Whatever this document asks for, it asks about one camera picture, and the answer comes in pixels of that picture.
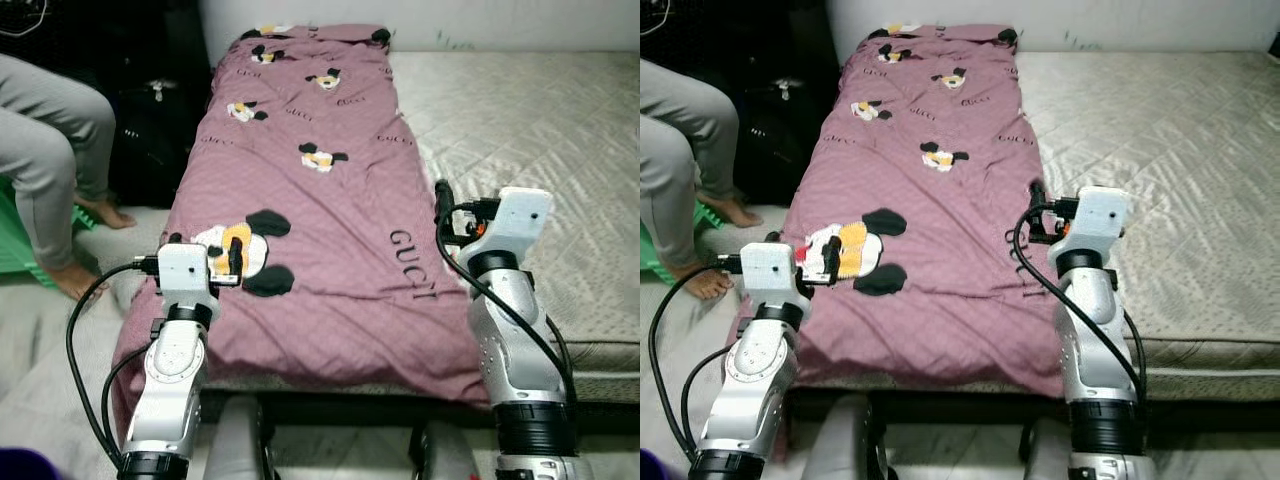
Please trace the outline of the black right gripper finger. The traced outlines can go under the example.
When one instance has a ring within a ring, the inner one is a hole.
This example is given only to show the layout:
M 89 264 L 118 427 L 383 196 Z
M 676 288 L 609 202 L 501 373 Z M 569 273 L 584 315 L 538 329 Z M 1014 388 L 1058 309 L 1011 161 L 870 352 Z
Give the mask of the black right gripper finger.
M 1033 180 L 1029 187 L 1028 241 L 1030 243 L 1048 244 L 1050 234 L 1044 229 L 1043 210 L 1047 205 L 1047 192 L 1043 180 Z
M 435 216 L 434 223 L 436 227 L 436 246 L 444 247 L 451 243 L 454 236 L 453 228 L 453 207 L 454 207 L 454 191 L 452 189 L 448 180 L 435 180 L 434 183 L 435 202 Z

